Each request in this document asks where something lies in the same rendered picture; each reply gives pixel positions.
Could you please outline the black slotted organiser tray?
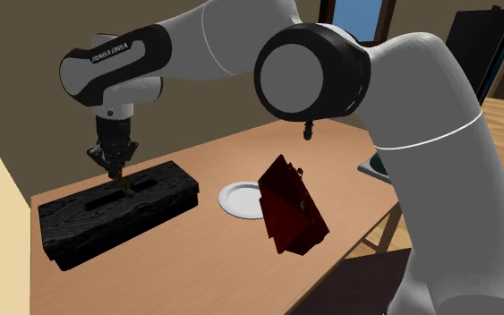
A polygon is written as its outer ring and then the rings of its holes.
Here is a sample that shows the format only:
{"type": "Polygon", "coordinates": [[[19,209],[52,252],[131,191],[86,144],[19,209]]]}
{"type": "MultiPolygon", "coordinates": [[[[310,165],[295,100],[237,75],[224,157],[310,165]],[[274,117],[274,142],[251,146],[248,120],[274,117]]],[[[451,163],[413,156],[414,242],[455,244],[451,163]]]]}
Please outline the black slotted organiser tray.
{"type": "Polygon", "coordinates": [[[66,271],[198,205],[198,182],[173,161],[38,206],[45,254],[66,271]]]}

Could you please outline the window with brown frame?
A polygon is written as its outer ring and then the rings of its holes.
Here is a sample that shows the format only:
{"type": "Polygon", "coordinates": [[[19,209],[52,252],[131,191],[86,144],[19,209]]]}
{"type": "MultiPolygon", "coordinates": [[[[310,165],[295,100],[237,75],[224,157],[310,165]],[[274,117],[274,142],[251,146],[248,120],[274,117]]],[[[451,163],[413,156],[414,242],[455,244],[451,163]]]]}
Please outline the window with brown frame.
{"type": "Polygon", "coordinates": [[[338,26],[373,47],[389,35],[397,0],[320,0],[319,22],[338,26]]]}

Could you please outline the dark red handbag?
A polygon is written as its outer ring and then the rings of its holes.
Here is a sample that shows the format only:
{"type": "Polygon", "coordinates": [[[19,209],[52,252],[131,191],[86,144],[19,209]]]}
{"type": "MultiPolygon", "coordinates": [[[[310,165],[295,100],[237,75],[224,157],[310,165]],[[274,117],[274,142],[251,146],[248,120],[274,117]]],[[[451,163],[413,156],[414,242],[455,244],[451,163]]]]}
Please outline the dark red handbag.
{"type": "Polygon", "coordinates": [[[303,183],[302,170],[278,155],[258,181],[268,237],[277,253],[303,256],[324,241],[329,228],[303,183]]]}

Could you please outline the white plate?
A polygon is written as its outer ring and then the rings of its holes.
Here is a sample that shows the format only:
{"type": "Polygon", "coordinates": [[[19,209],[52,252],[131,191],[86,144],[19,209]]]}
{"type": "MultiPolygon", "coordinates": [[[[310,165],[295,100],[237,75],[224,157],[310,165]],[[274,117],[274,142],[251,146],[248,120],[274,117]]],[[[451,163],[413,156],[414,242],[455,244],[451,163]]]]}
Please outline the white plate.
{"type": "Polygon", "coordinates": [[[241,219],[263,219],[261,192],[256,182],[237,182],[224,187],[218,195],[219,206],[229,215],[241,219]]]}

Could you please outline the wooden table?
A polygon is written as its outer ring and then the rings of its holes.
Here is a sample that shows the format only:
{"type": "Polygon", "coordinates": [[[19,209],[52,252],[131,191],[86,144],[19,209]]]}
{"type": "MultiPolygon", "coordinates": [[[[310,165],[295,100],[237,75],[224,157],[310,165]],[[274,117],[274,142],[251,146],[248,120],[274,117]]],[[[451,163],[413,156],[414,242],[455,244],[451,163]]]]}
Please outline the wooden table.
{"type": "Polygon", "coordinates": [[[321,120],[277,121],[169,155],[200,186],[196,208],[62,271],[31,228],[31,315],[283,315],[396,204],[391,185],[360,173],[367,131],[321,120]],[[303,170],[329,227],[303,256],[278,253],[260,220],[227,214],[219,192],[255,181],[276,157],[303,170]]]}

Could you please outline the black cabinet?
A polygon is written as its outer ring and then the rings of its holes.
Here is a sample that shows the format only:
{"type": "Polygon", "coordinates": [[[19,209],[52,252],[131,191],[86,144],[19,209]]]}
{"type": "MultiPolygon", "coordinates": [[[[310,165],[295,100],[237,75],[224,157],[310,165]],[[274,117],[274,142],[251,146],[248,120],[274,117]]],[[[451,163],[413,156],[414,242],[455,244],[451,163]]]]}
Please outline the black cabinet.
{"type": "Polygon", "coordinates": [[[504,99],[504,9],[456,13],[446,45],[480,102],[504,99]]]}

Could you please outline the grey tray with green inside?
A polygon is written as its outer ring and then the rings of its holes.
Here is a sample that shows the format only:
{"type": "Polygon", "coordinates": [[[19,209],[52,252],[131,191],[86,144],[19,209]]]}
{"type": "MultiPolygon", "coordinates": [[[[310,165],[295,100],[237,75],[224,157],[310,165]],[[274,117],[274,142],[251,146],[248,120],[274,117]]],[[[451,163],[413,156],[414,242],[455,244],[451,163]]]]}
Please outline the grey tray with green inside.
{"type": "Polygon", "coordinates": [[[362,164],[357,167],[357,170],[385,183],[391,183],[389,175],[387,174],[378,152],[366,161],[362,162],[362,164]]]}

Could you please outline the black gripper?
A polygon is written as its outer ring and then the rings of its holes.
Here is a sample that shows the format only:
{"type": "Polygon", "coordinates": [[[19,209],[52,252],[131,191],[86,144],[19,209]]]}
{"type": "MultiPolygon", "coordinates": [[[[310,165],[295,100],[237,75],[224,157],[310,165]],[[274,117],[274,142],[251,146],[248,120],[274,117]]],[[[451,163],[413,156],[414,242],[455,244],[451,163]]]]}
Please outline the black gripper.
{"type": "Polygon", "coordinates": [[[98,145],[87,150],[87,155],[107,171],[112,179],[121,179],[125,163],[132,159],[139,143],[131,140],[131,119],[107,119],[96,116],[98,145]],[[115,153],[115,165],[105,153],[115,153]]]}

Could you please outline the small olive brown object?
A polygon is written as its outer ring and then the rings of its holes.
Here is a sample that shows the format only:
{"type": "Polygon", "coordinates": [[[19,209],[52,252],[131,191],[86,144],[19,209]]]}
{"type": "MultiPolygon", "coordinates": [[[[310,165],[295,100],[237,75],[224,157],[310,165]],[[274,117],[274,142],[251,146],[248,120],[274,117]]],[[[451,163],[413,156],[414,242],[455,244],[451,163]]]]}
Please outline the small olive brown object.
{"type": "Polygon", "coordinates": [[[118,177],[116,181],[121,187],[122,192],[125,196],[130,198],[135,196],[136,192],[131,188],[130,184],[122,176],[118,177]]]}

